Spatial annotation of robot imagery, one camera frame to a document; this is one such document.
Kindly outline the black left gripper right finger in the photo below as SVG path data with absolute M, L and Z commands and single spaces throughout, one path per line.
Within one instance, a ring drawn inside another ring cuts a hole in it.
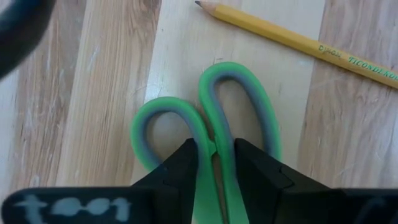
M 397 189 L 329 188 L 250 142 L 234 142 L 250 223 L 397 224 Z

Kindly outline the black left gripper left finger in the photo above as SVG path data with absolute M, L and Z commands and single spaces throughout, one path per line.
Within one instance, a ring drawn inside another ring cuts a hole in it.
M 128 187 L 43 187 L 14 192 L 1 206 L 4 223 L 190 223 L 198 169 L 187 139 L 160 166 Z

